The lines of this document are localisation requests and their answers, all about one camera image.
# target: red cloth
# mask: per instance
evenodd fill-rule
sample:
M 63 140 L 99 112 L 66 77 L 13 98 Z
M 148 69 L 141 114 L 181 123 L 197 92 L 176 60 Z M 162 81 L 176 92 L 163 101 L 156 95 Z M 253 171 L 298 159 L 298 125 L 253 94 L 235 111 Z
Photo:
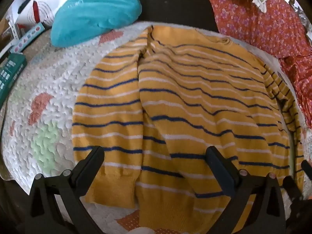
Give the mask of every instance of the red cloth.
M 278 58 L 312 128 L 312 48 L 305 29 L 285 0 L 267 0 L 262 13 L 252 0 L 210 0 L 219 32 Z

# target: quilted bedspread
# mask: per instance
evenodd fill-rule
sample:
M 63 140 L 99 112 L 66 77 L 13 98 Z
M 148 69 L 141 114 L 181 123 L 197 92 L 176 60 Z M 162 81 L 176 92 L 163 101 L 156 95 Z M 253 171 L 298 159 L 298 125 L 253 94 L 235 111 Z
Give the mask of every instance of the quilted bedspread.
M 137 37 L 150 24 L 135 23 L 66 49 L 53 47 L 50 32 L 47 31 L 24 51 L 28 65 L 0 111 L 0 123 L 4 122 L 0 158 L 0 175 L 3 179 L 16 180 L 29 193 L 37 173 L 55 176 L 74 167 L 71 124 L 80 87 L 102 57 Z M 208 31 L 202 32 L 217 35 Z M 271 64 L 272 69 L 284 78 L 294 94 L 277 59 L 246 43 L 233 41 Z M 306 128 L 301 112 L 300 122 Z M 305 131 L 307 133 L 303 146 L 305 157 L 308 158 L 312 133 L 307 129 Z M 308 185 L 305 187 L 306 193 L 309 193 L 311 188 Z M 57 199 L 61 212 L 69 220 L 60 198 Z M 99 227 L 108 234 L 126 233 L 138 227 L 136 209 L 87 203 L 84 205 Z M 169 230 L 155 231 L 176 234 Z

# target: yellow object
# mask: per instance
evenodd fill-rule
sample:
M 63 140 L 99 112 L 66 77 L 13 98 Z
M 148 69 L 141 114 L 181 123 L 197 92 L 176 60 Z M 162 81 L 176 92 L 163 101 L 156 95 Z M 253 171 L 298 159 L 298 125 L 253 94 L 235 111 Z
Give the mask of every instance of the yellow object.
M 268 66 L 230 39 L 151 26 L 104 57 L 79 91 L 75 159 L 105 147 L 86 199 L 134 207 L 136 196 L 140 226 L 206 233 L 229 202 L 204 161 L 206 148 L 216 146 L 252 175 L 273 172 L 282 184 L 290 147 L 281 119 L 294 132 L 297 163 L 303 160 L 294 102 Z

